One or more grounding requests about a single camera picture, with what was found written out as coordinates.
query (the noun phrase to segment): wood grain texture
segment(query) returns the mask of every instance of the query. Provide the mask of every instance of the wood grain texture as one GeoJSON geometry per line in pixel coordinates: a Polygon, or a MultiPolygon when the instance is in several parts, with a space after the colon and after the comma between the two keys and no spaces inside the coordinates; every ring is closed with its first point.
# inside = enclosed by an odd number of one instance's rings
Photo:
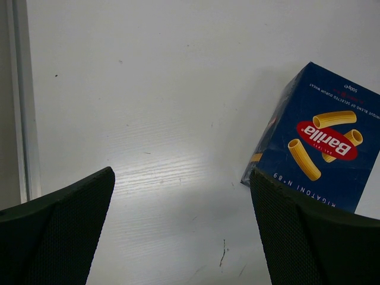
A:
{"type": "Polygon", "coordinates": [[[240,177],[282,88],[310,60],[380,91],[379,9],[29,1],[43,191],[116,172],[88,284],[269,284],[240,177]]]}

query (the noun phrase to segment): blue pasta box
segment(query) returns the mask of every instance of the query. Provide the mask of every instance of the blue pasta box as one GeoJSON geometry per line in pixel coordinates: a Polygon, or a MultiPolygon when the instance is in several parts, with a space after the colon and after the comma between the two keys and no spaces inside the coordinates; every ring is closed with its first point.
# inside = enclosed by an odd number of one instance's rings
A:
{"type": "Polygon", "coordinates": [[[380,150],[380,96],[314,63],[285,87],[242,177],[254,167],[351,213],[380,150]]]}

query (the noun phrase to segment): red oval logo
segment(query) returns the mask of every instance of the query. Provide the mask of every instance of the red oval logo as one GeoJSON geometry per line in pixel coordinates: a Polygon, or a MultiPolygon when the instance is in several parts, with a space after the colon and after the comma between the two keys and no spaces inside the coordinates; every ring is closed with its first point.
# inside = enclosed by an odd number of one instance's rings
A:
{"type": "Polygon", "coordinates": [[[353,143],[341,133],[331,129],[318,129],[313,122],[298,123],[297,132],[309,145],[322,153],[342,160],[353,160],[357,157],[357,149],[353,143]]]}

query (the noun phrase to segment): white table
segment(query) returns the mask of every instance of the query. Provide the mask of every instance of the white table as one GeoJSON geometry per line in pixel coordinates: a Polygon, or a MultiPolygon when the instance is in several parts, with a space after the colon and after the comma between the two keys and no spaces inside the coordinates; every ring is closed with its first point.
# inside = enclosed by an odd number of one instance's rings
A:
{"type": "Polygon", "coordinates": [[[380,92],[380,2],[27,3],[43,193],[116,172],[88,284],[270,284],[240,177],[309,61],[380,92]]]}

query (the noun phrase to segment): pasta box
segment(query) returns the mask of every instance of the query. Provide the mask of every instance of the pasta box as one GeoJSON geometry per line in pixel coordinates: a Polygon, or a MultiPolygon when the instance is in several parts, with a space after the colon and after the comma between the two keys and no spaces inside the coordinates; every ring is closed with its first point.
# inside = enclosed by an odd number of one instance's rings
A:
{"type": "Polygon", "coordinates": [[[242,177],[257,167],[351,213],[380,150],[380,96],[314,63],[285,87],[242,177]]]}

